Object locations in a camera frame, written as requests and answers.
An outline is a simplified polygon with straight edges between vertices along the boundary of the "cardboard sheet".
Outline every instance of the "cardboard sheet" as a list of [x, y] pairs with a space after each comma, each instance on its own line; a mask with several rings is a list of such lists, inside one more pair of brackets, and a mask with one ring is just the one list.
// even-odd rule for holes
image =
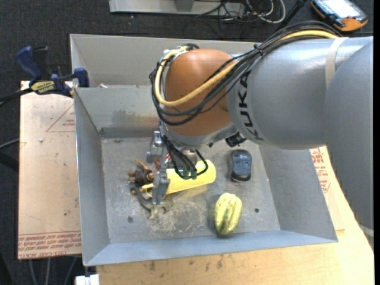
[[73, 99], [21, 98], [18, 259], [81, 253]]

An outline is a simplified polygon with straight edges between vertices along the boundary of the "orange device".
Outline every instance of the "orange device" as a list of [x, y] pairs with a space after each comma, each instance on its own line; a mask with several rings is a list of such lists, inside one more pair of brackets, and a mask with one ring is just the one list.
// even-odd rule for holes
[[340, 31], [353, 31], [367, 22], [366, 14], [349, 0], [313, 0], [313, 9], [324, 21]]

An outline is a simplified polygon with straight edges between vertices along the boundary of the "black carpet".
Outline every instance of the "black carpet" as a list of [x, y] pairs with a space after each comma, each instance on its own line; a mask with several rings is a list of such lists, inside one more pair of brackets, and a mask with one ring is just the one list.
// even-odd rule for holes
[[[286, 8], [289, 10], [296, 1], [284, 0]], [[369, 17], [367, 25], [352, 36], [370, 36], [373, 34], [374, 0], [351, 1], [358, 4]], [[290, 24], [317, 19], [309, 0]], [[15, 54], [27, 45], [48, 45], [52, 68], [60, 66], [64, 75], [69, 74], [71, 33], [261, 42], [277, 26], [265, 23], [259, 26], [223, 23], [219, 29], [217, 20], [210, 17], [111, 14], [109, 0], [0, 0], [0, 97], [15, 92], [20, 80], [30, 79], [15, 63]], [[0, 106], [0, 145], [18, 138], [19, 121], [18, 99]], [[0, 153], [0, 254], [15, 283], [33, 284], [29, 262], [18, 261], [16, 254], [18, 172], [17, 163], [12, 168], [11, 162], [18, 160], [18, 144], [0, 149]], [[64, 283], [73, 259], [68, 256], [51, 260], [49, 284]], [[0, 285], [3, 285], [6, 284], [6, 270], [2, 269], [1, 263], [0, 259]], [[47, 259], [33, 261], [39, 284], [45, 283], [47, 266]], [[71, 275], [74, 277], [84, 273], [81, 260], [77, 259]]]

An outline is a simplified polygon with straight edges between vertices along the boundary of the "blue clamp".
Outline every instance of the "blue clamp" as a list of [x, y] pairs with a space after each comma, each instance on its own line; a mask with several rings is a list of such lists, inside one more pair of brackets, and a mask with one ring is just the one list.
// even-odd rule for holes
[[51, 74], [50, 79], [43, 80], [43, 73], [41, 72], [39, 65], [33, 59], [33, 49], [31, 46], [21, 49], [16, 55], [16, 61], [21, 69], [32, 76], [29, 81], [29, 88], [38, 95], [60, 94], [72, 97], [72, 88], [66, 85], [66, 79], [76, 78], [79, 87], [89, 87], [90, 85], [87, 71], [84, 68], [76, 68], [73, 74], [66, 77], [61, 77], [60, 75], [53, 73]]

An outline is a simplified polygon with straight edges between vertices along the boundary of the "computer mouse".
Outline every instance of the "computer mouse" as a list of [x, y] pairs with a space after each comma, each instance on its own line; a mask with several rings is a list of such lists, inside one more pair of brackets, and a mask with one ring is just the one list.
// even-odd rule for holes
[[235, 182], [245, 182], [251, 179], [251, 154], [243, 149], [236, 149], [230, 155], [230, 177]]

